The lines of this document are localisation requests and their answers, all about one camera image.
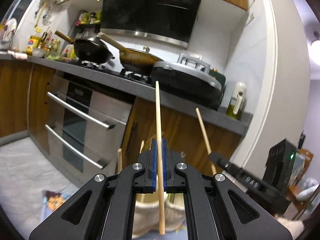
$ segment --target white bottle handle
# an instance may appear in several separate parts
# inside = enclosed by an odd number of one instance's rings
[[[242,102],[242,95],[238,94],[235,107],[233,108],[233,114],[235,115],[238,114],[239,108],[241,106],[241,102]]]

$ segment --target oven door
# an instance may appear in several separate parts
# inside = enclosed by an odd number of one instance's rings
[[[116,152],[121,144],[117,139],[122,139],[125,125],[53,87],[48,98],[49,151],[60,170],[80,183],[97,173],[115,174]]]

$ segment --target oven handle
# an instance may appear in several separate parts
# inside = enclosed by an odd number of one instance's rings
[[[74,148],[72,145],[67,143],[64,139],[62,139],[53,129],[51,129],[51,127],[49,125],[46,124],[45,127],[50,133],[52,133],[55,137],[57,137],[67,148],[69,148],[75,154],[79,155],[81,158],[85,159],[86,161],[92,163],[94,166],[97,166],[99,169],[103,169],[103,166],[101,166],[100,164],[94,162],[93,160],[91,160],[87,156],[83,155],[76,148]]]
[[[99,125],[103,126],[104,128],[107,128],[107,130],[111,130],[116,126],[115,124],[107,125],[107,124],[105,124],[105,123],[103,123],[103,122],[91,117],[90,115],[87,115],[87,114],[81,112],[80,110],[78,110],[75,107],[69,105],[68,103],[66,103],[65,101],[61,100],[60,98],[58,98],[56,95],[52,94],[51,92],[48,92],[47,94],[48,94],[49,98],[51,98],[52,100],[56,101],[59,105],[62,105],[63,107],[65,107],[69,111],[73,112],[74,114],[79,115],[83,119],[95,122],[96,124],[99,124]]]

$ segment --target wooden handle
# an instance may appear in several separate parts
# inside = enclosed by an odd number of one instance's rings
[[[59,32],[59,31],[55,31],[54,34],[57,35],[58,37],[60,37],[61,39],[69,42],[69,43],[73,43],[73,40],[70,37],[64,35],[63,33]]]
[[[207,132],[205,131],[205,127],[204,127],[204,124],[203,124],[203,121],[202,121],[202,117],[201,117],[199,108],[196,108],[196,113],[197,113],[199,124],[200,124],[201,130],[202,130],[202,135],[203,135],[203,138],[204,138],[205,146],[207,148],[207,152],[208,152],[208,155],[209,155],[211,153],[211,148],[210,148]],[[215,175],[217,173],[217,169],[216,169],[216,167],[214,166],[213,163],[211,163],[211,171],[212,171],[213,175]]]
[[[110,38],[108,35],[104,33],[98,33],[97,37],[114,46],[115,48],[119,49],[120,52],[128,52],[128,49],[126,47],[122,46],[119,42],[115,41],[114,39]]]
[[[164,221],[164,188],[162,168],[162,135],[161,135],[161,114],[160,114],[160,92],[159,82],[156,81],[156,128],[157,128],[157,149],[158,149],[158,193],[159,193],[159,232],[165,234]]]
[[[122,149],[118,149],[118,173],[122,171]]]
[[[144,147],[144,140],[141,141],[140,153],[142,152],[142,148]]]

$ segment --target tile floor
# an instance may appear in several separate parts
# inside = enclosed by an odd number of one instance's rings
[[[40,223],[42,190],[78,190],[39,151],[30,138],[0,147],[0,204],[17,231],[28,239]]]

